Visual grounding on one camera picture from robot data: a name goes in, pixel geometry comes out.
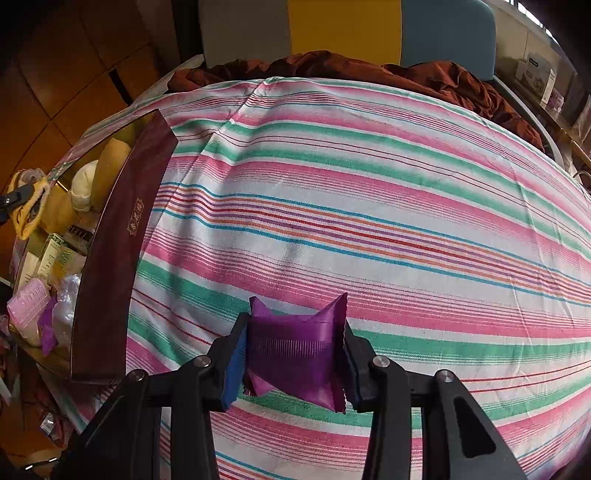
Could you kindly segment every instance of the cardboard box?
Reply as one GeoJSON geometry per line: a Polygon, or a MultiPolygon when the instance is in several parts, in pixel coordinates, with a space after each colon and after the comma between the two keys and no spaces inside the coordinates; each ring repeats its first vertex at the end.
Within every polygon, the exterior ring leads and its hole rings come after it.
{"type": "Polygon", "coordinates": [[[548,103],[556,81],[556,72],[544,57],[537,53],[530,53],[527,56],[526,68],[521,81],[540,96],[542,102],[548,103]]]}

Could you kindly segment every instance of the yellow towel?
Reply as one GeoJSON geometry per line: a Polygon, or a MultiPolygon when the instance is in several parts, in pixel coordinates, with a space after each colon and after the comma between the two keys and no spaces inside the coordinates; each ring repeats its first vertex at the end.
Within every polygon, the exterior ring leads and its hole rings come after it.
{"type": "Polygon", "coordinates": [[[29,182],[33,184],[35,189],[33,196],[26,203],[14,209],[10,214],[17,237],[20,240],[28,239],[39,224],[51,190],[51,186],[45,175],[40,177],[39,174],[35,175],[35,171],[19,170],[13,175],[7,191],[10,193],[29,182]]]}

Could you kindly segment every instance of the bed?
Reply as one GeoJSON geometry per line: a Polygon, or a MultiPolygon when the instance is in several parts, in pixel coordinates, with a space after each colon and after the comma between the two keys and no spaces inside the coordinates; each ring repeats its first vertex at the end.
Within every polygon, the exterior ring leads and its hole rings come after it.
{"type": "MultiPolygon", "coordinates": [[[[575,455],[591,425],[591,210],[554,161],[435,98],[270,77],[134,104],[54,176],[154,108],[179,142],[138,263],[128,371],[207,352],[253,295],[311,313],[347,292],[354,332],[407,370],[454,371],[530,479],[575,455]]],[[[112,390],[42,374],[79,430],[112,390]]],[[[349,407],[239,395],[212,415],[220,476],[360,478],[371,414],[349,407]]],[[[167,479],[167,413],[161,425],[167,479]]],[[[420,436],[413,414],[413,478],[420,436]]]]}

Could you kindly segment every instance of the brown blanket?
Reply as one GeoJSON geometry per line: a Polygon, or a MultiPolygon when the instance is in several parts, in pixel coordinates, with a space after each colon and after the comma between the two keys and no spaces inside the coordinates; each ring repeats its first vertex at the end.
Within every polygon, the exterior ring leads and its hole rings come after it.
{"type": "Polygon", "coordinates": [[[291,55],[273,63],[235,60],[210,69],[178,70],[168,82],[168,89],[189,92],[227,80],[273,76],[358,80],[422,93],[476,112],[544,151],[538,132],[491,85],[450,61],[432,61],[410,68],[394,64],[380,67],[319,50],[291,55]]]}

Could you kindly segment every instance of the purple snack packet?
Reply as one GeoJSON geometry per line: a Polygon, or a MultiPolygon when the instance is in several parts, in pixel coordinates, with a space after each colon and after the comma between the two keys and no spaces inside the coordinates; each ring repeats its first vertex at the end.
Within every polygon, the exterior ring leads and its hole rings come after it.
{"type": "Polygon", "coordinates": [[[41,332],[41,351],[43,356],[47,356],[56,347],[57,340],[53,333],[53,323],[51,322],[51,312],[53,307],[56,306],[57,299],[50,298],[45,310],[37,320],[37,327],[41,332]]]}
{"type": "Polygon", "coordinates": [[[343,347],[347,294],[314,315],[275,315],[258,298],[251,297],[250,302],[247,390],[259,397],[278,388],[344,413],[345,394],[336,373],[336,358],[343,347]]]}

